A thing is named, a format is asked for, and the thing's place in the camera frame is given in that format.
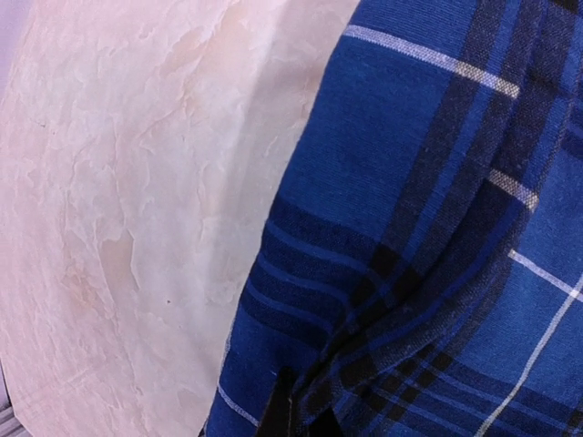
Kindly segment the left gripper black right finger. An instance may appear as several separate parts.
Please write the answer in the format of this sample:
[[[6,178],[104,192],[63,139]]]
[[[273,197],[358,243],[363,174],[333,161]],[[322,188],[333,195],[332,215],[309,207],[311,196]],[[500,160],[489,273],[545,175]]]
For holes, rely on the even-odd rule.
[[[332,401],[321,402],[312,407],[314,416],[311,422],[311,436],[314,437],[343,437],[343,429],[334,412]]]

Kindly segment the blue plaid long sleeve shirt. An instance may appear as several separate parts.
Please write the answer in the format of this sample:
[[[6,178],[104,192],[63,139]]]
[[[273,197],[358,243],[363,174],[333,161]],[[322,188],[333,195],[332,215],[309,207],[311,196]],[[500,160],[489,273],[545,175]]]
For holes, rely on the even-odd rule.
[[[272,202],[201,434],[582,433],[582,4],[362,1]]]

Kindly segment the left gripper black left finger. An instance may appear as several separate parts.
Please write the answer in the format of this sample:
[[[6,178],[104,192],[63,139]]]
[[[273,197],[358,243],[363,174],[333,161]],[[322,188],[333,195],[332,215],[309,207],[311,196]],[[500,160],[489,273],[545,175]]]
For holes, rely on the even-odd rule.
[[[259,424],[260,437],[291,437],[295,435],[293,387],[296,377],[296,373],[289,367],[283,367],[278,373]]]

